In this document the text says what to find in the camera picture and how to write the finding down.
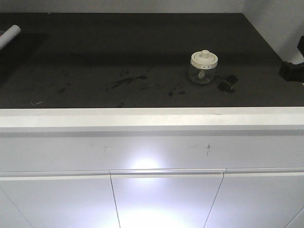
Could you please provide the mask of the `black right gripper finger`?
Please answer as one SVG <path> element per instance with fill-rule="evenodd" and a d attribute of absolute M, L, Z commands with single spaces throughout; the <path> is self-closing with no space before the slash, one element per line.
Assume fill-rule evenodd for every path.
<path fill-rule="evenodd" d="M 301 55 L 304 57 L 304 36 L 301 36 L 297 48 Z"/>
<path fill-rule="evenodd" d="M 287 82 L 300 82 L 304 83 L 304 63 L 293 64 L 283 61 L 279 75 Z"/>

